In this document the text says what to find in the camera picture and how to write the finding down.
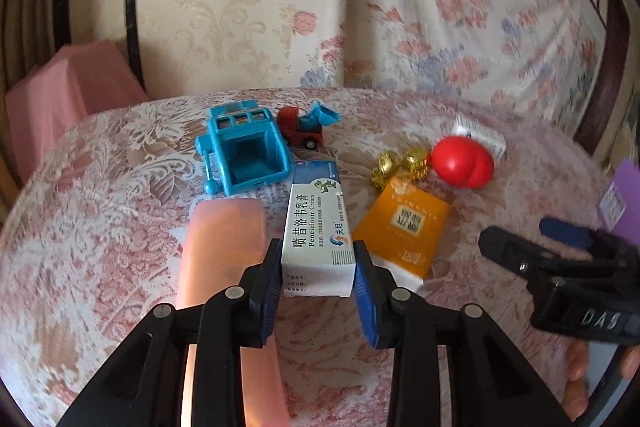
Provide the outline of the right hand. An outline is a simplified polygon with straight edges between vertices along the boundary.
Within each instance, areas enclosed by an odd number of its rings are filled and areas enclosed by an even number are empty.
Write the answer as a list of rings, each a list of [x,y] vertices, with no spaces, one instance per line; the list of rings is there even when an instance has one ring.
[[[563,409],[572,421],[585,413],[588,407],[586,372],[588,369],[588,343],[573,340],[565,353],[567,381],[563,399]],[[625,381],[634,377],[639,367],[639,347],[628,348],[620,362],[620,375]]]

